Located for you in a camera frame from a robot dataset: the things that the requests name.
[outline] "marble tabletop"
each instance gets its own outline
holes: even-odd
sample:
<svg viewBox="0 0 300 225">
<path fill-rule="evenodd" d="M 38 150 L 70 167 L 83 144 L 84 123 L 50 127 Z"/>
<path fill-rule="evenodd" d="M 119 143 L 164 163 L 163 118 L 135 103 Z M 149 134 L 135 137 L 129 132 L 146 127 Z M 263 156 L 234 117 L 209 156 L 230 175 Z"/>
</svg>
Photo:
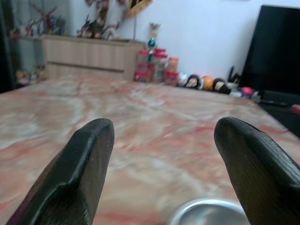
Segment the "marble tabletop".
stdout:
<svg viewBox="0 0 300 225">
<path fill-rule="evenodd" d="M 236 200 L 213 139 L 217 121 L 242 119 L 300 163 L 300 142 L 248 99 L 203 91 L 66 76 L 0 95 L 0 224 L 71 135 L 111 119 L 115 145 L 95 225 L 163 225 L 185 201 Z"/>
</svg>

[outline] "marble table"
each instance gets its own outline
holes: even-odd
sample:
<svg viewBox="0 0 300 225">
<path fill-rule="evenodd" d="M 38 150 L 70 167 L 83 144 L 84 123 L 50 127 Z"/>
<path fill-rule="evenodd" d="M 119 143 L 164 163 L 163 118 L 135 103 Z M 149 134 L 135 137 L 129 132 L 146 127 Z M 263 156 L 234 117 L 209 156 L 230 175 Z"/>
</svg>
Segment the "marble table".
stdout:
<svg viewBox="0 0 300 225">
<path fill-rule="evenodd" d="M 300 163 L 300 142 L 248 99 L 172 87 L 66 76 L 0 95 L 0 224 L 71 135 L 111 119 L 115 145 L 95 225 L 163 225 L 201 196 L 236 200 L 213 139 L 217 121 L 242 119 Z"/>
</svg>

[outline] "silver bowl rim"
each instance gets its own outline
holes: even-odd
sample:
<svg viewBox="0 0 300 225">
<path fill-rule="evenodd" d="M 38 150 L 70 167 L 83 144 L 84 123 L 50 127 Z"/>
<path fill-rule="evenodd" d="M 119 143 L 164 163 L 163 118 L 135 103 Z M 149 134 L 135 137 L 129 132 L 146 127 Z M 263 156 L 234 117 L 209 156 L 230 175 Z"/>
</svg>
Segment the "silver bowl rim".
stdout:
<svg viewBox="0 0 300 225">
<path fill-rule="evenodd" d="M 232 209 L 246 217 L 246 214 L 242 208 L 242 206 L 235 201 L 224 199 L 224 198 L 208 198 L 208 197 L 202 197 L 202 198 L 196 198 L 193 200 L 190 200 L 183 205 L 181 205 L 173 214 L 168 225 L 179 225 L 180 220 L 182 217 L 191 209 L 199 206 L 199 205 L 217 205 L 222 206 L 228 209 Z"/>
</svg>

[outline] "metal bowl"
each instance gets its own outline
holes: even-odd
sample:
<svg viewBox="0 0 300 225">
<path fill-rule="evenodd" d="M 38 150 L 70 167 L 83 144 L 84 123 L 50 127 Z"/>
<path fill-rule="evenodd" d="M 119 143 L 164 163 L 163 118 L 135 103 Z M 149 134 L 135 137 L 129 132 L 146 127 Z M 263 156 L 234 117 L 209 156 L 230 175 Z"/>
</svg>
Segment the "metal bowl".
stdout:
<svg viewBox="0 0 300 225">
<path fill-rule="evenodd" d="M 176 210 L 168 225 L 250 225 L 240 204 L 226 199 L 198 198 Z"/>
</svg>

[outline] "wooden drawer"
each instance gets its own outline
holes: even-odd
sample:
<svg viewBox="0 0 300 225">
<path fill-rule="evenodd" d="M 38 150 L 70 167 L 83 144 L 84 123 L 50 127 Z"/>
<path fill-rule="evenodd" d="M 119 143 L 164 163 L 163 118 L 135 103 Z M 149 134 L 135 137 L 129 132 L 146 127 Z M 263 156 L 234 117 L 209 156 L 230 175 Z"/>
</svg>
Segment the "wooden drawer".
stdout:
<svg viewBox="0 0 300 225">
<path fill-rule="evenodd" d="M 72 76 L 72 75 L 83 75 L 83 76 L 98 76 L 104 78 L 119 78 L 123 79 L 122 72 L 112 72 L 91 68 L 80 68 L 80 67 L 72 67 L 72 66 L 64 66 L 57 64 L 48 64 L 48 73 L 49 78 L 59 78 L 62 76 Z"/>
<path fill-rule="evenodd" d="M 49 39 L 45 47 L 46 58 L 50 63 L 120 71 L 125 67 L 125 49 L 121 45 Z"/>
</svg>

